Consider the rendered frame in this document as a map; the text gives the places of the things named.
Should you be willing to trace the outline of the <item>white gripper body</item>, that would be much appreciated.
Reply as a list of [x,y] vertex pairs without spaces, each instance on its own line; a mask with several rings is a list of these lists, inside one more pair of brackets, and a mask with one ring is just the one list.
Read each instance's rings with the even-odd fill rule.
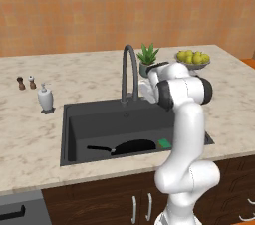
[[157,104],[159,100],[158,88],[154,88],[149,80],[140,80],[138,89],[143,97],[151,104]]

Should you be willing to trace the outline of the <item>dark grey sink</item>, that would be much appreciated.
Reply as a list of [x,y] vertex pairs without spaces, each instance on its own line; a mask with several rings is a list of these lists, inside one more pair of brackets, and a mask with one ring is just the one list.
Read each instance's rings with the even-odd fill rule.
[[[174,113],[144,99],[68,104],[64,106],[60,164],[73,165],[119,157],[167,151],[157,141],[166,138],[172,147]],[[114,148],[134,139],[148,139],[156,149],[111,155],[88,145]]]

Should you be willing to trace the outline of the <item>green sponge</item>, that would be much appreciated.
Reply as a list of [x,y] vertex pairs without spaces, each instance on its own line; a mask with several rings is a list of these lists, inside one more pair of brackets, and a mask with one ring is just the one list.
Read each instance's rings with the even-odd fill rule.
[[163,149],[171,148],[171,143],[166,138],[159,139],[157,143]]

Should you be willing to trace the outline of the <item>black frying pan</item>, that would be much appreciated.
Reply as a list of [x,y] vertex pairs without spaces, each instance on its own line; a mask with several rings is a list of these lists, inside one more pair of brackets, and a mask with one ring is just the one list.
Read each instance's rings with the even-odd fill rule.
[[148,139],[134,139],[121,143],[114,148],[106,146],[88,145],[87,149],[105,150],[108,151],[111,155],[121,155],[133,152],[153,150],[156,149],[156,144],[152,140]]

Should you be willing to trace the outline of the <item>dark grey curved tap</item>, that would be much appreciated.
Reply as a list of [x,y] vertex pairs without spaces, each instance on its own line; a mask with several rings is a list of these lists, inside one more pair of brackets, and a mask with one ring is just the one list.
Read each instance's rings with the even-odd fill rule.
[[137,63],[134,49],[131,45],[125,45],[123,54],[123,75],[122,75],[122,98],[121,103],[125,106],[128,103],[128,84],[127,84],[127,59],[128,55],[131,58],[132,66],[132,99],[136,102],[138,100],[138,73]]

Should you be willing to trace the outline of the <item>green plant in pot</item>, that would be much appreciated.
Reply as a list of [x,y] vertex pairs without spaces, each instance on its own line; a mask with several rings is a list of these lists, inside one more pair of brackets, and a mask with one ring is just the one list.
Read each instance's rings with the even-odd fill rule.
[[148,48],[145,44],[141,44],[141,52],[137,54],[137,57],[139,59],[139,73],[142,77],[147,77],[146,69],[155,62],[157,53],[158,49],[155,49],[153,44],[150,44]]

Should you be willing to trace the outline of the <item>grey fruit bowl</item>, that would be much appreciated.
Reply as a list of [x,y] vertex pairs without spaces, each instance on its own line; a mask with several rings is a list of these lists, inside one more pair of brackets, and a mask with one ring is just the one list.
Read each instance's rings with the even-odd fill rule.
[[177,58],[177,54],[174,55],[174,59],[176,60],[176,62],[183,64],[188,70],[201,70],[210,64],[210,61],[205,64],[186,64],[185,62],[182,62]]

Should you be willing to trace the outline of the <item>white soap dispenser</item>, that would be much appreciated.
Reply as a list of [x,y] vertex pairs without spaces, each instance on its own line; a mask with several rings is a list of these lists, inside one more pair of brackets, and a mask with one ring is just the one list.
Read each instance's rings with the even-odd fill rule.
[[53,93],[50,89],[46,88],[45,83],[41,84],[41,89],[38,91],[38,101],[43,113],[52,113],[54,111]]

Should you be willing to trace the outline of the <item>dark wood cupboard door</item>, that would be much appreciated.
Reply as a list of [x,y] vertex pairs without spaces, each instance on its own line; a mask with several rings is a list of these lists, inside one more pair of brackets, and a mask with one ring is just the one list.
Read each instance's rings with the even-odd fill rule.
[[[164,210],[167,204],[167,194],[162,194],[154,184],[154,173],[147,172],[143,175],[143,185],[141,187],[140,221],[139,225],[154,225],[157,216]],[[152,196],[152,211],[150,221],[146,221],[148,198],[147,194]]]
[[139,179],[122,176],[43,189],[52,225],[132,225],[135,196],[139,224]]

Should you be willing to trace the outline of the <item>brown white-topped salt shaker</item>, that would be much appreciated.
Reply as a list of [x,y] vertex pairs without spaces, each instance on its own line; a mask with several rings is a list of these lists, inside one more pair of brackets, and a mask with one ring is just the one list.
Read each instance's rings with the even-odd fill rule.
[[29,82],[30,82],[30,88],[32,90],[35,90],[37,88],[36,84],[35,84],[35,78],[34,76],[29,76],[28,78]]

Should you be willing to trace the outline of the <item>brown pepper shaker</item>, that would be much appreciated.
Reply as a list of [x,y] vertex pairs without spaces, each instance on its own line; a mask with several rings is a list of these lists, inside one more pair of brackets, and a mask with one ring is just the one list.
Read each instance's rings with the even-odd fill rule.
[[17,78],[17,82],[19,84],[19,90],[23,91],[26,89],[24,83],[23,83],[23,78],[22,77],[18,77]]

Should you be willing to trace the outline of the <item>dark wood drawer cabinet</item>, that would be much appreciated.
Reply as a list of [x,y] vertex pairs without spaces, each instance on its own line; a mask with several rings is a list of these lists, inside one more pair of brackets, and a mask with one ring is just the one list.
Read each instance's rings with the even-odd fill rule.
[[255,155],[216,161],[220,182],[196,203],[194,213],[202,225],[232,225],[255,213]]

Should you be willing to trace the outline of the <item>grey dishwasher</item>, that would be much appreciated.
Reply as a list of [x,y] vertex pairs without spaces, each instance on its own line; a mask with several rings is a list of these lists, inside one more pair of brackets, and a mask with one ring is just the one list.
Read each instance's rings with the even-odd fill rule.
[[52,225],[42,192],[0,196],[0,225]]

